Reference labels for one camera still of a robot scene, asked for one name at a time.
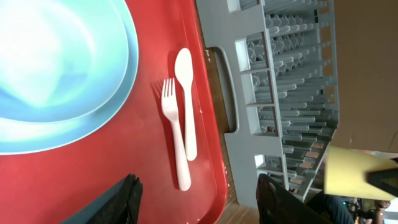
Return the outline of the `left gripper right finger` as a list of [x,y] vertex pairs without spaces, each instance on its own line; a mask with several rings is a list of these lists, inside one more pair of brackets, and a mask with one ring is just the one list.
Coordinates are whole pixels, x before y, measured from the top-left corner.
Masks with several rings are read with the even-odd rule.
[[267,174],[258,177],[256,200],[260,224],[331,224]]

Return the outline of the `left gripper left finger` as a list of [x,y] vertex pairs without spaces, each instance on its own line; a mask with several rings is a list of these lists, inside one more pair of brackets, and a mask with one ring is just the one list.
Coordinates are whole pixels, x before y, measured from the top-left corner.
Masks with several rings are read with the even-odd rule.
[[64,220],[68,224],[133,224],[139,218],[143,184],[128,174],[76,214]]

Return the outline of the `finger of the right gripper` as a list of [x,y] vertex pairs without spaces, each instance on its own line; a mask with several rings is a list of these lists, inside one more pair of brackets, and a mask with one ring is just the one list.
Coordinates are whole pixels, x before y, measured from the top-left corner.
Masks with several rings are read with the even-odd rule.
[[373,157],[366,171],[369,198],[397,198],[397,158]]

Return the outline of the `light blue plate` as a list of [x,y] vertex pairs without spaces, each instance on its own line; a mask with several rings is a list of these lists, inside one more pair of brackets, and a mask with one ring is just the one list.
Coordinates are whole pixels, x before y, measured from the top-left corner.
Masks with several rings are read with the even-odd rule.
[[139,43],[136,28],[125,0],[112,2],[127,31],[129,60],[121,86],[96,111],[60,123],[22,123],[1,119],[1,155],[28,154],[62,147],[78,141],[105,125],[126,102],[137,76]]

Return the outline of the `yellow cup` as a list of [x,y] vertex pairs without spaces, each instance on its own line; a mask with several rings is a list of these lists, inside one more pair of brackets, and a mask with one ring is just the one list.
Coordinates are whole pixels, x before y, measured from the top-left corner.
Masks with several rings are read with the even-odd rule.
[[367,183],[366,174],[396,168],[397,162],[335,146],[329,146],[327,150],[324,177],[326,194],[374,200],[394,200],[396,198]]

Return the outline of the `light blue bowl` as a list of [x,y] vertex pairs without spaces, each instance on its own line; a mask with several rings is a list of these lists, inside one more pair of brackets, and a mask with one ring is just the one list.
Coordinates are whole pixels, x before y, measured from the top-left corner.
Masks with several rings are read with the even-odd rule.
[[113,1],[2,1],[1,117],[55,123],[94,112],[128,59]]

